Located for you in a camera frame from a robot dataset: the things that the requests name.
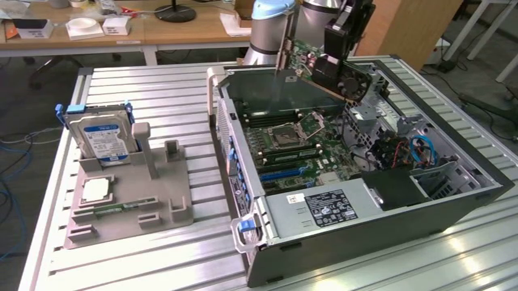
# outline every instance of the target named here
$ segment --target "blue pcie slot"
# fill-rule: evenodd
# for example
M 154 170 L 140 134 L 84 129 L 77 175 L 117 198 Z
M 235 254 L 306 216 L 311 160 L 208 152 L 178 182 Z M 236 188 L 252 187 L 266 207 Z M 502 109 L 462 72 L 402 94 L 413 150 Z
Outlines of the blue pcie slot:
M 280 173 L 262 175 L 259 177 L 259 179 L 260 179 L 260 181 L 264 182 L 264 181 L 271 181 L 271 180 L 276 180 L 276 179 L 282 179 L 282 178 L 288 178 L 288 177 L 302 175 L 304 171 L 306 171 L 306 167 L 300 167 L 295 170 L 288 170 L 288 171 L 283 171 Z

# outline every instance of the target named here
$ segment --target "lamp base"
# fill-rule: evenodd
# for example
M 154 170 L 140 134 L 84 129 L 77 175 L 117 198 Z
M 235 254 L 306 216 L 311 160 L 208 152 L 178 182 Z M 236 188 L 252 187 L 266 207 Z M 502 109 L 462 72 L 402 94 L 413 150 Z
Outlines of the lamp base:
M 194 18 L 196 18 L 196 11 L 192 8 L 183 5 L 176 5 L 176 11 L 172 10 L 171 5 L 160 6 L 159 8 L 155 9 L 155 11 L 160 11 L 160 12 L 155 12 L 156 18 L 167 22 L 187 22 L 194 20 Z

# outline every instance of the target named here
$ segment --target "motherboard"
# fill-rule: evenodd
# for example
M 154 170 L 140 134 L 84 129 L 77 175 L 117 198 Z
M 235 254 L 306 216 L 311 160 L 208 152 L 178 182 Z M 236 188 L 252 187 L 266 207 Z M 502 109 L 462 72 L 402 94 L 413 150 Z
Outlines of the motherboard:
M 346 181 L 360 174 L 332 118 L 312 111 L 298 122 L 246 127 L 267 195 Z

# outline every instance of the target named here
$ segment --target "cooling fan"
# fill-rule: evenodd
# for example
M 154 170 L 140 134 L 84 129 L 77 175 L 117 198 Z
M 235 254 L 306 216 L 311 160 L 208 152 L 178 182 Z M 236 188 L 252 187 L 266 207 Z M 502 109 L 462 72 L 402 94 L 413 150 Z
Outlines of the cooling fan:
M 338 90 L 340 95 L 352 101 L 360 101 L 371 86 L 372 77 L 363 69 L 344 63 L 340 72 Z

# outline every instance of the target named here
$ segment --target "desk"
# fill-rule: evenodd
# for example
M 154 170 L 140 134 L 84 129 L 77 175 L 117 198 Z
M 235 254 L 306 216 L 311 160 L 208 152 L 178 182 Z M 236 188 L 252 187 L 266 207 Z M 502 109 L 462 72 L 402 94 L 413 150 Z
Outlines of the desk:
M 80 8 L 53 9 L 45 2 L 33 2 L 29 11 L 35 17 L 51 19 L 60 24 L 55 27 L 49 39 L 13 39 L 0 41 L 0 57 L 80 55 L 89 53 L 143 52 L 147 65 L 156 65 L 155 52 L 159 50 L 215 49 L 222 47 L 248 46 L 247 37 L 232 38 L 227 35 L 219 20 L 219 13 L 226 11 L 212 6 L 199 5 L 192 1 L 196 19 L 182 24 L 160 21 L 152 14 L 144 18 L 131 19 L 132 29 L 128 36 L 104 36 L 101 38 L 69 41 L 64 23 Z M 155 10 L 166 5 L 167 0 L 117 1 L 123 7 L 135 10 Z M 228 4 L 218 4 L 231 9 Z
M 518 180 L 518 157 L 462 112 L 410 66 L 380 60 L 481 154 Z M 178 139 L 186 147 L 195 223 L 179 229 L 63 248 L 80 154 L 61 135 L 31 243 L 20 291 L 250 290 L 234 249 L 230 213 L 207 119 L 207 69 L 235 63 L 95 69 L 77 77 L 72 104 L 131 100 L 139 122 L 151 124 L 151 147 Z M 405 114 L 414 105 L 390 99 Z M 473 211 L 443 233 L 287 278 L 254 290 L 475 290 L 518 286 L 518 187 Z

